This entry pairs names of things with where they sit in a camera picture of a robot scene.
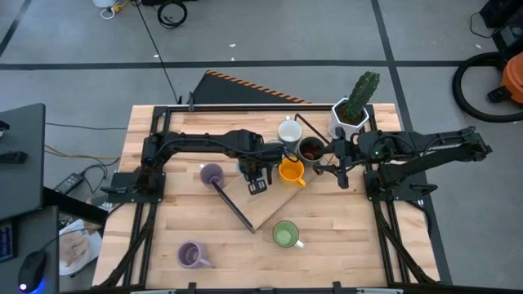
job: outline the wooden board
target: wooden board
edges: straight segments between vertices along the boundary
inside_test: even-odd
[[[312,167],[306,167],[303,180],[307,185],[310,185],[316,176]],[[238,176],[223,191],[247,218],[253,228],[257,229],[301,189],[307,189],[307,187],[301,188],[297,185],[281,182],[279,180],[278,167],[275,167],[272,170],[272,185],[268,185],[265,192],[251,195],[244,176]]]
[[[393,104],[378,104],[374,108],[380,129],[400,130]],[[142,141],[148,136],[152,111],[153,106],[133,107],[121,172],[131,172],[140,164]],[[293,114],[174,113],[171,129],[222,134],[246,128],[268,141],[276,138],[275,129],[284,117]],[[329,112],[300,114],[328,135]],[[312,135],[304,128],[304,136]],[[350,188],[345,190],[337,187],[335,176],[317,176],[251,234],[216,192],[199,182],[200,163],[220,164],[226,185],[238,176],[236,161],[220,154],[177,154],[169,160],[164,168],[167,183],[154,227],[147,288],[187,288],[189,282],[196,282],[198,288],[332,287],[333,281],[340,281],[343,287],[387,284],[372,205],[365,197],[363,167],[349,173]],[[127,250],[135,207],[126,204],[108,219],[93,284],[105,280]],[[423,214],[405,203],[396,204],[396,213],[405,247],[427,274],[438,279]],[[272,228],[281,220],[297,225],[305,249],[283,249],[273,243]],[[182,269],[176,254],[186,240],[205,243],[209,260],[217,268]],[[396,254],[391,257],[399,277]],[[133,282],[137,281],[140,261],[139,253]]]

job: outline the gray floor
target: gray floor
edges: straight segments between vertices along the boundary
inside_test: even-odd
[[[0,38],[23,0],[0,2]],[[379,0],[395,60],[463,60],[495,50],[491,40],[468,31],[470,14],[485,0]],[[164,61],[385,60],[370,0],[200,0],[188,2],[189,18],[166,30],[156,13],[142,7]],[[138,10],[128,6],[102,20],[91,0],[33,0],[0,56],[9,64],[155,63],[150,37]],[[475,27],[488,33],[476,20]],[[208,68],[171,68],[168,76],[184,95]],[[365,70],[382,74],[374,102],[397,103],[389,69],[355,66],[213,68],[312,102],[335,102],[350,93]],[[488,124],[462,113],[450,91],[455,68],[398,68],[413,128],[420,132],[456,130],[468,125],[494,152],[482,163],[451,163],[427,173],[438,184],[434,204],[455,284],[523,289],[523,207],[520,196],[519,124]],[[496,87],[493,69],[473,69],[463,81],[469,100],[491,112],[485,94]],[[162,69],[0,70],[0,111],[34,102],[47,106],[47,121],[93,127],[125,127],[135,104],[172,104]],[[47,127],[46,142],[64,152],[118,156],[123,131],[84,131]],[[92,164],[85,159],[46,154],[45,184],[54,187],[71,172]],[[93,171],[92,181],[100,174]],[[93,197],[85,186],[73,196]],[[76,278],[60,280],[62,290],[87,288],[94,265]]]

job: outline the vacuum cleaner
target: vacuum cleaner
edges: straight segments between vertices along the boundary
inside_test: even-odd
[[[489,123],[510,123],[523,120],[523,111],[508,115],[485,114],[467,102],[463,96],[461,82],[465,71],[469,67],[477,65],[493,65],[503,70],[501,86],[488,94],[490,102],[499,103],[512,100],[523,108],[523,52],[513,57],[508,57],[506,53],[502,52],[489,52],[473,56],[458,67],[452,81],[452,92],[459,108],[473,118]]]

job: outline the white plant pot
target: white plant pot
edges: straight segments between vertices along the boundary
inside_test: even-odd
[[[343,131],[345,131],[346,138],[349,138],[353,133],[360,131],[360,129],[363,127],[363,125],[365,125],[365,123],[369,120],[369,114],[367,113],[367,109],[363,108],[364,118],[361,120],[360,124],[351,125],[348,123],[341,122],[340,119],[337,117],[336,108],[338,105],[340,105],[341,103],[343,103],[347,100],[349,100],[349,98],[342,98],[330,109],[329,134],[333,138],[337,138],[337,136],[336,136],[337,127],[342,127]]]

